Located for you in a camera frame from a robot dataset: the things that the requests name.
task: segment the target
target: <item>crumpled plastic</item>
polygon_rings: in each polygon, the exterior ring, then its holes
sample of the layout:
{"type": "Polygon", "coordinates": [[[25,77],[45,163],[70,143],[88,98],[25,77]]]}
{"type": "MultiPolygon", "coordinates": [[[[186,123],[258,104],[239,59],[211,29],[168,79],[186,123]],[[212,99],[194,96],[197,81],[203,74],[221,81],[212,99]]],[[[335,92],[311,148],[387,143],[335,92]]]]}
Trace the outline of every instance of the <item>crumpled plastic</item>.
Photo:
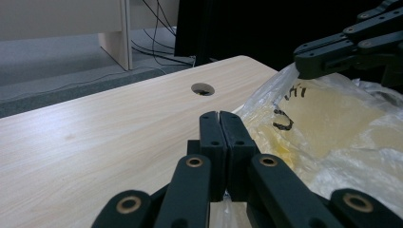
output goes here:
{"type": "Polygon", "coordinates": [[[246,215],[246,202],[233,202],[225,191],[220,202],[211,202],[210,227],[217,228],[251,228],[246,215]]]}
{"type": "Polygon", "coordinates": [[[403,218],[403,96],[338,73],[298,75],[284,68],[237,112],[260,152],[324,198],[354,188],[403,218]]]}

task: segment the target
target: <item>gray floor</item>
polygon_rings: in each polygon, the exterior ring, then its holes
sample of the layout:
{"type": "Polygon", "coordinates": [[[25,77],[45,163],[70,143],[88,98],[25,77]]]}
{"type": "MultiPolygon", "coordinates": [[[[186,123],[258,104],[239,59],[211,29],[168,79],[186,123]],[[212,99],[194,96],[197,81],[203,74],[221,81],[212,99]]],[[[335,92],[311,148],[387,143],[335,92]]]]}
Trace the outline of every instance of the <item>gray floor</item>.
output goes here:
{"type": "Polygon", "coordinates": [[[167,28],[131,32],[132,46],[148,54],[133,49],[130,71],[99,46],[97,34],[0,42],[0,118],[192,67],[193,58],[173,56],[167,28]],[[153,49],[176,61],[150,55],[153,49]]]}

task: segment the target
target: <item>black cable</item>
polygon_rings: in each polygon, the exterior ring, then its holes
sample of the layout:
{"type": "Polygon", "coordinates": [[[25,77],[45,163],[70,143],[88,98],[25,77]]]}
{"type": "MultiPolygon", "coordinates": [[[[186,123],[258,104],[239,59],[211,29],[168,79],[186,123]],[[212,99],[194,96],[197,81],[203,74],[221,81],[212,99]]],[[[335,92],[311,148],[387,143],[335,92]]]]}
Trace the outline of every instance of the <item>black cable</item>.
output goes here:
{"type": "Polygon", "coordinates": [[[154,41],[155,43],[157,43],[157,44],[159,44],[159,45],[161,45],[161,46],[163,46],[163,47],[166,47],[166,48],[174,49],[173,47],[163,45],[163,44],[159,43],[158,41],[156,41],[154,38],[152,38],[152,37],[147,33],[147,31],[146,31],[145,29],[143,29],[143,31],[144,31],[144,33],[145,33],[152,41],[154,41]]]}
{"type": "Polygon", "coordinates": [[[157,8],[157,21],[156,21],[156,23],[155,23],[154,36],[153,36],[153,39],[152,39],[152,54],[153,54],[153,57],[154,57],[155,62],[157,62],[157,63],[160,64],[160,65],[163,65],[163,64],[161,64],[160,62],[158,62],[157,56],[156,56],[155,53],[154,53],[155,36],[157,35],[158,22],[160,21],[160,20],[158,20],[158,19],[160,18],[160,17],[159,17],[159,13],[160,13],[160,8],[157,8]]]}
{"type": "Polygon", "coordinates": [[[135,47],[131,47],[131,48],[136,50],[136,51],[139,51],[141,54],[150,55],[150,56],[154,56],[154,57],[158,57],[158,58],[162,58],[162,59],[165,59],[165,60],[169,60],[169,61],[172,61],[172,62],[177,62],[177,63],[182,64],[182,65],[164,65],[164,64],[161,64],[161,63],[157,62],[159,65],[162,65],[162,66],[193,66],[193,64],[191,64],[191,63],[183,62],[183,61],[176,60],[176,59],[167,58],[167,57],[162,56],[162,55],[157,55],[157,54],[153,54],[153,53],[147,53],[145,51],[136,49],[135,47]]]}
{"type": "MultiPolygon", "coordinates": [[[[131,43],[133,43],[133,45],[137,46],[138,48],[142,48],[144,50],[148,50],[148,51],[152,51],[152,49],[148,49],[145,47],[141,47],[138,44],[134,43],[134,41],[132,40],[131,43]]],[[[174,53],[170,53],[170,52],[165,52],[165,51],[160,51],[160,50],[154,50],[155,52],[161,53],[161,54],[174,54],[174,53]]]]}
{"type": "Polygon", "coordinates": [[[154,16],[157,18],[157,20],[160,21],[161,24],[163,24],[163,26],[164,26],[169,32],[172,33],[172,35],[176,36],[175,32],[174,32],[173,30],[169,29],[169,27],[160,19],[160,17],[158,16],[158,14],[156,14],[156,13],[154,12],[154,10],[145,2],[145,0],[143,0],[143,2],[144,2],[145,5],[150,9],[150,11],[154,14],[154,16]]]}
{"type": "Polygon", "coordinates": [[[157,0],[157,4],[158,4],[158,7],[161,9],[161,12],[163,13],[163,18],[165,18],[166,24],[168,24],[168,26],[172,29],[172,26],[169,24],[169,21],[165,16],[165,12],[163,12],[163,7],[161,6],[160,0],[157,0]]]}

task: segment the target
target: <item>robotic hand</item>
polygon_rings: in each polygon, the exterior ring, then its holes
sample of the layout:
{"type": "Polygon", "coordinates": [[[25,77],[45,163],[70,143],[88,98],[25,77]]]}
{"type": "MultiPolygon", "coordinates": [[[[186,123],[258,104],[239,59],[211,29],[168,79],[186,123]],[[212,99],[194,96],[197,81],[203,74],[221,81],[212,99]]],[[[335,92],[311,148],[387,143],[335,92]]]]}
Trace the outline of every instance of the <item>robotic hand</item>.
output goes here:
{"type": "Polygon", "coordinates": [[[294,51],[301,79],[349,68],[385,67],[381,84],[403,86],[403,0],[385,0],[358,14],[342,32],[303,44],[294,51]]]}

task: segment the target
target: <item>wooden table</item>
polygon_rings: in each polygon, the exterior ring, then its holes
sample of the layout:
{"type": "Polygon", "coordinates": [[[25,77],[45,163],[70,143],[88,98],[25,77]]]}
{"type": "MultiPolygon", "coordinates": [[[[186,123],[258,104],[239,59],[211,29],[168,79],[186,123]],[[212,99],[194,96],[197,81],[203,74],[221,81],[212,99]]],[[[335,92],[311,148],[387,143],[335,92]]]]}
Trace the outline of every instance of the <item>wooden table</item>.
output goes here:
{"type": "Polygon", "coordinates": [[[201,114],[235,110],[275,73],[238,56],[0,119],[0,227],[90,227],[116,194],[154,193],[201,114]]]}

